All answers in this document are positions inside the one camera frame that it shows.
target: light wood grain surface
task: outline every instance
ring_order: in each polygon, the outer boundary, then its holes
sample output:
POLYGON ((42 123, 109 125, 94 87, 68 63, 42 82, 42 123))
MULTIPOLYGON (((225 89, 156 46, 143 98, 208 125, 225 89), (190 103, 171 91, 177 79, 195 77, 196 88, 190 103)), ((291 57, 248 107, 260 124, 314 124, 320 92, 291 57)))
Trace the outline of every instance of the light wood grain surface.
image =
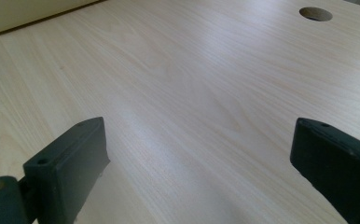
POLYGON ((0 35, 0 175, 98 116, 76 223, 345 223, 289 153, 298 117, 360 139, 360 7, 108 0, 0 35))

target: black clamp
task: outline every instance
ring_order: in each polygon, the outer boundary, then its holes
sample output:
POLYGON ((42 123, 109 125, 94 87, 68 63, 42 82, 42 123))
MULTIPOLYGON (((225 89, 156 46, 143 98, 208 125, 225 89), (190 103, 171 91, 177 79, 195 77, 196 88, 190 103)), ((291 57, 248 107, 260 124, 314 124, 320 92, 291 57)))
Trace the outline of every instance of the black clamp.
POLYGON ((103 118, 78 123, 23 164, 25 177, 0 177, 0 224, 70 224, 110 162, 103 118))
POLYGON ((360 224, 360 141, 331 125, 298 119, 290 161, 351 224, 360 224))

